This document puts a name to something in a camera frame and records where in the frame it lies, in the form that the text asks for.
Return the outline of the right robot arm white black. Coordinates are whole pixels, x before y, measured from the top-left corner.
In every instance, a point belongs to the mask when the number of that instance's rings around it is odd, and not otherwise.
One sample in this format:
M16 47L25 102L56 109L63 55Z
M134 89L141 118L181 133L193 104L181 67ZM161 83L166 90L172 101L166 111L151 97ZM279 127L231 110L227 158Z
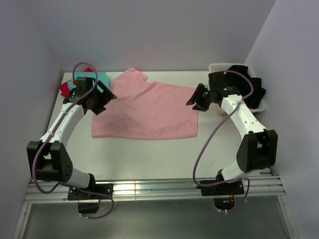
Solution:
M242 77L250 86L250 92L242 96L235 86L227 83L227 76L235 74ZM186 103L192 105L193 110L206 111L211 103L219 105L227 117L220 122L210 134L195 161L192 177L196 177L196 170L212 137L220 127L231 119L241 136L241 144L236 153L235 161L228 167L219 171L216 182L206 184L206 187L216 186L221 194L227 194L233 188L233 182L243 180L244 175L251 171L262 170L273 166L276 162L278 135L275 130L268 130L262 125L245 104L245 99L254 92L254 87L245 75L225 70L213 72L208 75L208 86L199 84L191 98Z

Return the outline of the pink t shirt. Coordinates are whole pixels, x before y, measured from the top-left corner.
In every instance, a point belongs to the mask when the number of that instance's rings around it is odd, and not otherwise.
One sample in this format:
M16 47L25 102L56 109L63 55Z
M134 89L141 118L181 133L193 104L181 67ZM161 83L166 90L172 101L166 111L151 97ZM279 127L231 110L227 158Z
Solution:
M197 136L198 112L186 105L194 88L147 79L131 68L110 83L116 99L107 103L104 112L93 115L93 138L168 140Z

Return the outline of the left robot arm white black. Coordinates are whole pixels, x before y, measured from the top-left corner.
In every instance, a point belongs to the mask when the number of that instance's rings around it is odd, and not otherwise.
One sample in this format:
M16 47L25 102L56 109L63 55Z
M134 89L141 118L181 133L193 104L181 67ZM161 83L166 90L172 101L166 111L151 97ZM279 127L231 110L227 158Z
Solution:
M99 115L114 99L116 96L100 80L76 79L76 87L63 100L61 111L49 130L38 141L30 141L27 145L30 172L37 188L40 188L40 181L57 182L79 188L79 193L86 199L95 197L97 186L93 176L73 166L66 145L88 111Z

